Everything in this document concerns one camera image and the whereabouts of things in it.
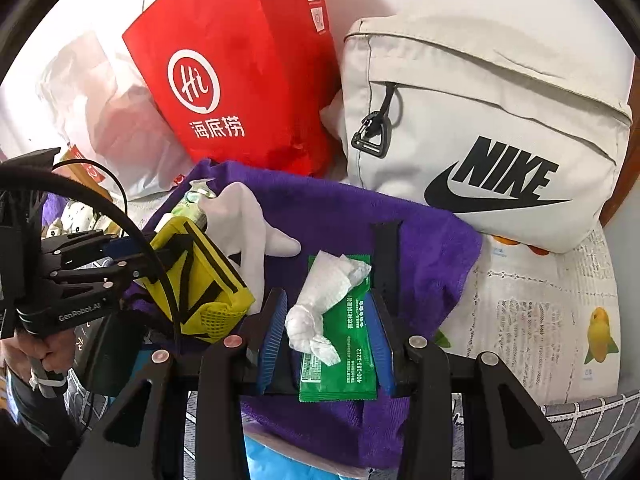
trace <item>green snack packet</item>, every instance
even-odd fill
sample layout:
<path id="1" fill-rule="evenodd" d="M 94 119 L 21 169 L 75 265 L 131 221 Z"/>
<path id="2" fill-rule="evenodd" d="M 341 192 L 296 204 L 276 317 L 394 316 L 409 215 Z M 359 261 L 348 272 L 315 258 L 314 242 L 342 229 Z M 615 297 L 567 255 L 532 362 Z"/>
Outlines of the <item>green snack packet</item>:
<path id="1" fill-rule="evenodd" d="M 370 263 L 367 254 L 349 257 Z M 309 258 L 309 267 L 314 259 Z M 340 362 L 327 366 L 315 355 L 304 354 L 300 370 L 301 402 L 376 399 L 376 369 L 364 324 L 364 295 L 369 288 L 367 276 L 322 316 L 324 336 L 334 345 Z"/>

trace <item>black carabiner clip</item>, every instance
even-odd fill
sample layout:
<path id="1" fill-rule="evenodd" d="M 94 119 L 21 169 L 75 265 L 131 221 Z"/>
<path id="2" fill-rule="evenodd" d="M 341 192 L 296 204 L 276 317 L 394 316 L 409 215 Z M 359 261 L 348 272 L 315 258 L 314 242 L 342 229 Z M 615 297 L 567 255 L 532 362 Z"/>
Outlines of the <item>black carabiner clip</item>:
<path id="1" fill-rule="evenodd" d="M 369 153 L 377 158 L 385 158 L 386 152 L 389 150 L 391 136 L 388 130 L 388 114 L 389 105 L 394 91 L 398 86 L 397 83 L 386 83 L 385 99 L 382 102 L 380 110 L 370 113 L 362 120 L 362 126 L 353 135 L 351 145 L 361 152 Z M 380 143 L 375 144 L 369 139 L 380 135 Z"/>

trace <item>person's hand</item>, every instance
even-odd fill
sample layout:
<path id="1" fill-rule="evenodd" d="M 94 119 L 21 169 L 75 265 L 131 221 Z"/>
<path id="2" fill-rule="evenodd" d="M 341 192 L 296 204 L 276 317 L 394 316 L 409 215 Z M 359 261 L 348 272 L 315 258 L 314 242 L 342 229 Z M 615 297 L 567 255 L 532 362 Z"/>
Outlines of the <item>person's hand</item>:
<path id="1" fill-rule="evenodd" d="M 42 366 L 48 372 L 68 371 L 74 364 L 76 335 L 72 328 L 44 339 L 37 339 L 27 332 L 16 332 L 11 339 L 0 341 L 0 350 L 7 366 L 28 383 L 31 379 L 29 357 L 42 360 Z"/>

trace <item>yellow pouch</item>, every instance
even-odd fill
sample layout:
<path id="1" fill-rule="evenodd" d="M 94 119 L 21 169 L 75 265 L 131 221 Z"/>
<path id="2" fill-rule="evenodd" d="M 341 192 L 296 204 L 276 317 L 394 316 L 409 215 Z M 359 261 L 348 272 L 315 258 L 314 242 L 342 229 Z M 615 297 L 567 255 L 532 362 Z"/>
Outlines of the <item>yellow pouch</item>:
<path id="1" fill-rule="evenodd" d="M 171 218 L 151 241 L 151 246 L 161 249 L 167 243 L 174 243 L 178 239 L 172 240 L 175 235 L 190 236 L 180 237 L 184 252 L 167 271 L 178 304 L 182 333 L 214 343 L 242 319 L 254 297 L 226 256 L 188 218 Z M 142 278 L 140 283 L 171 319 L 160 282 L 151 283 L 148 278 Z"/>

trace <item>black cable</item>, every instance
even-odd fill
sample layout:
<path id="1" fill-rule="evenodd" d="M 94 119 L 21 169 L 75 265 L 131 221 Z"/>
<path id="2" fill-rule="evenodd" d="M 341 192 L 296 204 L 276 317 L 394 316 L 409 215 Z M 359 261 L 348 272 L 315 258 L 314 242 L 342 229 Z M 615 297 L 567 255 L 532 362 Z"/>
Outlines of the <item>black cable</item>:
<path id="1" fill-rule="evenodd" d="M 178 306 L 175 301 L 174 290 L 169 281 L 164 266 L 153 250 L 149 242 L 140 229 L 125 215 L 120 208 L 114 203 L 107 200 L 98 192 L 83 186 L 75 180 L 66 178 L 62 175 L 50 173 L 49 171 L 38 170 L 36 168 L 22 168 L 20 166 L 0 165 L 0 189 L 5 190 L 33 190 L 46 191 L 55 193 L 60 196 L 66 196 L 78 202 L 83 202 L 107 215 L 111 220 L 116 222 L 126 232 L 132 240 L 134 240 L 140 250 L 149 258 L 149 263 L 153 267 L 153 271 L 158 274 L 158 280 L 162 286 L 162 291 L 166 297 L 169 311 L 171 312 L 171 322 L 174 327 L 174 345 L 175 352 L 180 355 L 182 349 L 182 331 L 180 329 L 180 318 L 178 314 Z"/>
<path id="2" fill-rule="evenodd" d="M 100 162 L 96 162 L 95 160 L 91 160 L 90 158 L 70 158 L 69 160 L 61 160 L 59 163 L 54 164 L 51 171 L 57 170 L 58 168 L 63 168 L 64 166 L 71 166 L 72 164 L 90 164 L 91 166 L 95 166 L 99 170 L 103 170 L 107 175 L 111 177 L 111 179 L 116 183 L 120 193 L 122 194 L 122 200 L 124 201 L 124 214 L 129 215 L 129 210 L 127 209 L 127 194 L 124 192 L 124 188 L 122 184 L 118 180 L 118 178 L 111 172 L 109 168 L 105 168 Z"/>
<path id="3" fill-rule="evenodd" d="M 91 419 L 94 416 L 94 400 L 95 400 L 95 392 L 91 392 L 91 400 L 89 401 L 89 416 L 86 418 L 84 428 L 82 428 L 82 431 L 80 432 L 80 438 L 82 438 L 86 433 L 86 430 L 89 429 L 89 423 L 91 423 Z"/>

